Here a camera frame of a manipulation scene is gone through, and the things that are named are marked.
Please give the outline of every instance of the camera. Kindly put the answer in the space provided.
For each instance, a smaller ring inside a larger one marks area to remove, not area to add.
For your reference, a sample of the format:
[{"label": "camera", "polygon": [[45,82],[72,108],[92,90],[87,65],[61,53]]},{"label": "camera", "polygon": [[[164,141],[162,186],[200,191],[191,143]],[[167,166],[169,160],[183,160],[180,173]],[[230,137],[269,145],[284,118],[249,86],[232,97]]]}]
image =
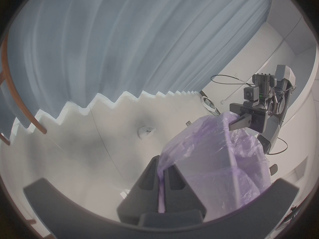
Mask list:
[{"label": "camera", "polygon": [[244,99],[249,101],[257,101],[259,99],[259,87],[244,88]]}]

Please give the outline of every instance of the translucent plastic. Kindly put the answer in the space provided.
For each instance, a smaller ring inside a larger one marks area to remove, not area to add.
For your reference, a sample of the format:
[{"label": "translucent plastic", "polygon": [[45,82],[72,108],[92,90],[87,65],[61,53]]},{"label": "translucent plastic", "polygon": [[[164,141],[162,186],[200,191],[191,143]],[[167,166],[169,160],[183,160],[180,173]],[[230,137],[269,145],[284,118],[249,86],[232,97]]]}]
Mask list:
[{"label": "translucent plastic", "polygon": [[271,185],[269,161],[257,138],[245,129],[229,131],[237,118],[231,112],[201,117],[163,148],[159,212],[165,211],[163,171],[174,164],[205,205],[204,221],[241,208]]}]

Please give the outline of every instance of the black cable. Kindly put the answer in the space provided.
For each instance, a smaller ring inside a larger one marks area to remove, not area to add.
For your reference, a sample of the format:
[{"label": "black cable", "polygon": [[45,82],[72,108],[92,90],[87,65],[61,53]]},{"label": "black cable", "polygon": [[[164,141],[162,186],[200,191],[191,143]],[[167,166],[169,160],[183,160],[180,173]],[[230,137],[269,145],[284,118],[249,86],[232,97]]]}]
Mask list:
[{"label": "black cable", "polygon": [[[215,74],[215,75],[213,75],[213,76],[211,77],[211,81],[212,81],[212,82],[215,82],[215,81],[212,79],[212,78],[215,77],[215,76],[226,76],[226,77],[230,77],[230,78],[233,78],[233,79],[236,79],[236,80],[239,80],[239,81],[240,81],[240,79],[238,79],[238,78],[236,78],[236,77],[233,77],[233,76],[229,76],[229,75],[225,75],[225,74]],[[224,84],[224,85],[244,85],[244,84],[246,84],[246,85],[252,87],[252,86],[251,86],[249,83],[247,83],[247,82],[244,82],[244,83],[222,83],[222,82],[215,82],[215,83]]]},{"label": "black cable", "polygon": [[278,139],[280,139],[281,141],[283,141],[283,142],[287,145],[287,147],[286,147],[284,150],[280,151],[280,152],[277,152],[277,153],[268,153],[267,155],[277,155],[277,154],[279,154],[279,153],[284,152],[286,149],[288,149],[288,143],[286,143],[284,140],[282,140],[282,139],[279,138],[279,137],[278,137]]}]

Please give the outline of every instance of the curtain fold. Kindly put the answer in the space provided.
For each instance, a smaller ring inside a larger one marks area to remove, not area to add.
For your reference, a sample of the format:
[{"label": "curtain fold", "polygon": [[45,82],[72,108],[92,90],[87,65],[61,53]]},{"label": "curtain fold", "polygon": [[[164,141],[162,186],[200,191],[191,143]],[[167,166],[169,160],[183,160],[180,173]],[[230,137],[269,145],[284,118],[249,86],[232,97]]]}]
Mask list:
[{"label": "curtain fold", "polygon": [[[8,60],[32,114],[57,118],[99,92],[200,91],[266,21],[272,0],[29,0],[14,20]],[[1,132],[30,122],[1,86]]]}]

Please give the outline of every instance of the white floor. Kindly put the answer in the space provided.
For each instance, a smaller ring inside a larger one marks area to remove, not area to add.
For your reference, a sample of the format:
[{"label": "white floor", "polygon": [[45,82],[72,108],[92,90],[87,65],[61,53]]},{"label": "white floor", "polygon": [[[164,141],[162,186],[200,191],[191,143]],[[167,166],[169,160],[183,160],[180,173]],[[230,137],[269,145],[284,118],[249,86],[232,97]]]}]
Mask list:
[{"label": "white floor", "polygon": [[[143,93],[138,99],[125,92],[116,103],[98,94],[87,108],[68,102],[57,120],[39,112],[36,118],[48,132],[18,121],[11,145],[1,144],[0,174],[26,219],[34,228],[49,232],[28,204],[23,187],[47,178],[59,191],[84,208],[118,220],[116,208],[153,156],[186,128],[186,122],[210,114],[200,94]],[[142,126],[156,127],[140,140]]]}]

